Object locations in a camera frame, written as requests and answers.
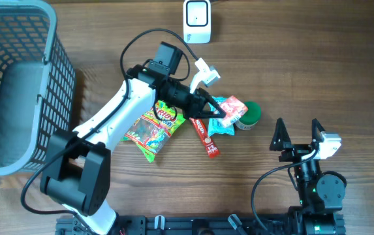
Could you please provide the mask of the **red small carton box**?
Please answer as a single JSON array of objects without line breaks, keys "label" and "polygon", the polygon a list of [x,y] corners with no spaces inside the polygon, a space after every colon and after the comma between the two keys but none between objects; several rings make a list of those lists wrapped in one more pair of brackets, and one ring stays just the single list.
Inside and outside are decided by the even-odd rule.
[{"label": "red small carton box", "polygon": [[220,104],[220,107],[225,112],[225,117],[219,120],[223,127],[231,126],[248,111],[248,107],[235,96],[227,98]]}]

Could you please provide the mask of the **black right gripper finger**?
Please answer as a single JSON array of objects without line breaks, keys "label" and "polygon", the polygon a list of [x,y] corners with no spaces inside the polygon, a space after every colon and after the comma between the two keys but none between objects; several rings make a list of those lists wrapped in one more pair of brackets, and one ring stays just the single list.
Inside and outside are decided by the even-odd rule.
[{"label": "black right gripper finger", "polygon": [[269,147],[270,151],[283,151],[286,149],[290,149],[292,147],[292,143],[290,137],[287,132],[287,128],[285,127],[285,123],[283,119],[280,117],[277,119],[275,124],[275,131],[273,134],[273,138]]},{"label": "black right gripper finger", "polygon": [[320,124],[317,118],[312,120],[311,123],[311,134],[312,134],[312,140],[316,142],[321,142],[321,132],[324,132],[324,127]]}]

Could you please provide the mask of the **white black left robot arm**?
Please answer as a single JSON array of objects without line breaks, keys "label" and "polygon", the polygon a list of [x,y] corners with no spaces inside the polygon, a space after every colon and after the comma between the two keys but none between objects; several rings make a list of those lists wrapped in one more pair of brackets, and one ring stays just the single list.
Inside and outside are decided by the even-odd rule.
[{"label": "white black left robot arm", "polygon": [[204,108],[218,104],[200,88],[220,78],[214,67],[199,58],[198,72],[189,86],[172,78],[183,52],[161,43],[154,59],[136,65],[123,74],[120,90],[89,121],[72,132],[57,130],[50,138],[40,191],[63,205],[76,222],[90,234],[111,234],[117,225],[117,212],[107,203],[110,188],[111,153],[141,115],[157,101],[183,111],[187,119],[223,118]]}]

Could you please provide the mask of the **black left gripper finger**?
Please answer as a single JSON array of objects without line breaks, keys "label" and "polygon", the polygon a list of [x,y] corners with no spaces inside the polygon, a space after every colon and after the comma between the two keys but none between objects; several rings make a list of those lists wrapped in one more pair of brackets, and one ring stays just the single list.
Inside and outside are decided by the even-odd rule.
[{"label": "black left gripper finger", "polygon": [[211,95],[206,96],[206,101],[208,104],[212,105],[214,111],[206,111],[206,115],[225,115],[226,112],[221,108],[220,104],[217,103]]},{"label": "black left gripper finger", "polygon": [[210,118],[215,118],[215,119],[219,119],[219,118],[224,118],[226,116],[226,114],[222,111],[222,112],[212,112],[212,111],[201,111],[199,112],[198,114],[195,114],[193,116],[194,119],[210,119]]}]

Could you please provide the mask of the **mint green tissue pack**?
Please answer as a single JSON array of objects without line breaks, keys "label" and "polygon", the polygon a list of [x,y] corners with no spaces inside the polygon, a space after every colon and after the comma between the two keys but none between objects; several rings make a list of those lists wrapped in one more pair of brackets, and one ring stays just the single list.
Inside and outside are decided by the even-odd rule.
[{"label": "mint green tissue pack", "polygon": [[[218,103],[221,104],[222,102],[226,101],[227,98],[225,97],[213,97],[213,99]],[[210,105],[211,111],[217,111],[215,107]],[[228,135],[235,135],[235,130],[233,125],[229,127],[222,126],[216,119],[210,118],[208,123],[208,136],[213,136],[214,134],[228,134]]]}]

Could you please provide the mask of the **Haribo gummy candy bag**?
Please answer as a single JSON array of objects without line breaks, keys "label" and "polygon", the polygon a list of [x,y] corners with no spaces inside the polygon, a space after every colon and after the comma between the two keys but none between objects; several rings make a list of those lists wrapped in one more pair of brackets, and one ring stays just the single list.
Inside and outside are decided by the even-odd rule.
[{"label": "Haribo gummy candy bag", "polygon": [[156,154],[184,122],[184,116],[176,109],[163,101],[157,101],[134,122],[121,141],[133,141],[148,162],[152,163]]}]

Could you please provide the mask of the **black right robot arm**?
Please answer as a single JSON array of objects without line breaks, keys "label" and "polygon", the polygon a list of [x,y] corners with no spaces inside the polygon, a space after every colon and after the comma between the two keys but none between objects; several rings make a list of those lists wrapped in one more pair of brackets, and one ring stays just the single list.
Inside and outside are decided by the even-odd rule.
[{"label": "black right robot arm", "polygon": [[270,144],[271,151],[279,151],[280,162],[290,162],[293,186],[298,192],[299,206],[292,206],[287,212],[286,234],[328,234],[346,233],[344,218],[339,212],[347,181],[334,171],[323,172],[320,161],[333,156],[341,147],[341,137],[328,132],[317,119],[311,124],[312,141],[309,144],[293,144],[285,123],[279,118]]}]

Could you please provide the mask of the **red Nescafe coffee stick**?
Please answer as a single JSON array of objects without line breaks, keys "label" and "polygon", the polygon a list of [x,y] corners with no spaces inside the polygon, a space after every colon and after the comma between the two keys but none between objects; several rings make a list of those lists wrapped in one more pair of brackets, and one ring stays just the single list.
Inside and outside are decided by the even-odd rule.
[{"label": "red Nescafe coffee stick", "polygon": [[210,159],[215,158],[220,155],[219,148],[216,146],[212,138],[208,135],[208,130],[205,127],[203,121],[201,119],[189,119],[191,123],[193,124],[196,132],[199,135],[199,138],[205,147],[208,157]]}]

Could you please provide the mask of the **green lid jar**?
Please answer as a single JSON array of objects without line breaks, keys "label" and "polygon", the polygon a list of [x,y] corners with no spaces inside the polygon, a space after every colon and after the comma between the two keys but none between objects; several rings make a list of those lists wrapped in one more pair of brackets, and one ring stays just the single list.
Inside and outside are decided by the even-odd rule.
[{"label": "green lid jar", "polygon": [[260,120],[262,110],[259,104],[254,101],[246,101],[244,105],[246,105],[247,111],[237,122],[235,122],[235,125],[241,130],[249,131]]}]

